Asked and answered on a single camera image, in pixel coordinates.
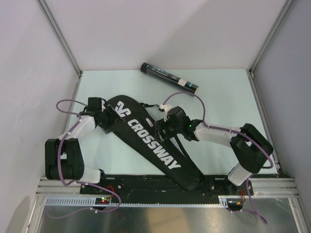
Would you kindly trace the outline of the black racket bag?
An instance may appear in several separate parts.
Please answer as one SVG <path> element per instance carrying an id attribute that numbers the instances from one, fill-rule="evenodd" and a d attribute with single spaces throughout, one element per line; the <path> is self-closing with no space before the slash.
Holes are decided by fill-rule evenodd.
<path id="1" fill-rule="evenodd" d="M 114 125 L 114 134 L 175 184 L 190 191 L 204 181 L 204 175 L 189 156 L 171 140 L 160 141 L 156 138 L 156 121 L 146 110 L 154 105 L 125 95 L 112 97 L 107 104 L 114 107 L 123 119 Z"/>

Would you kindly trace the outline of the black shuttlecock tube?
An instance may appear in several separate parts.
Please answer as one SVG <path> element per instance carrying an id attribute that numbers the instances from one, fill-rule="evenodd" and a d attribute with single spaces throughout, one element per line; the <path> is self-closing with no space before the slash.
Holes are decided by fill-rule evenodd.
<path id="1" fill-rule="evenodd" d="M 140 67 L 140 71 L 146 75 L 149 75 L 153 78 L 159 79 L 171 85 L 174 85 L 180 88 L 183 91 L 189 92 L 192 95 L 196 94 L 199 86 L 189 82 L 183 78 L 180 78 L 176 75 L 173 75 L 167 71 L 164 71 L 154 65 L 149 63 L 143 63 Z"/>

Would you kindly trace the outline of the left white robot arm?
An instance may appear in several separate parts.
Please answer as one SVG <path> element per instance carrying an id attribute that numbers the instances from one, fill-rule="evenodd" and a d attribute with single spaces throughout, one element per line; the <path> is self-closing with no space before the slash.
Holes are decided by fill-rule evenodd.
<path id="1" fill-rule="evenodd" d="M 101 194 L 107 190 L 108 182 L 101 178 L 102 170 L 85 165 L 80 144 L 97 127 L 110 133 L 123 119 L 103 98 L 90 97 L 87 104 L 80 104 L 84 106 L 81 112 L 67 112 L 77 116 L 76 123 L 58 138 L 45 142 L 45 175 L 65 186 L 73 182 L 90 183 L 92 190 Z"/>

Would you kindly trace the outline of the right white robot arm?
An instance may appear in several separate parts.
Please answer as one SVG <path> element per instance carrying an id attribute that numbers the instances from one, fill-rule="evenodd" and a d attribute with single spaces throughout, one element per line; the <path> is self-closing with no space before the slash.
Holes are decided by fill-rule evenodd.
<path id="1" fill-rule="evenodd" d="M 171 139 L 178 134 L 188 141 L 207 141 L 227 146 L 234 151 L 237 165 L 228 173 L 225 190 L 231 195 L 242 189 L 242 183 L 261 169 L 271 169 L 274 162 L 270 158 L 274 151 L 270 142 L 252 124 L 230 128 L 207 124 L 203 120 L 191 120 L 185 111 L 172 105 L 160 105 L 164 118 L 156 122 L 162 139 Z"/>

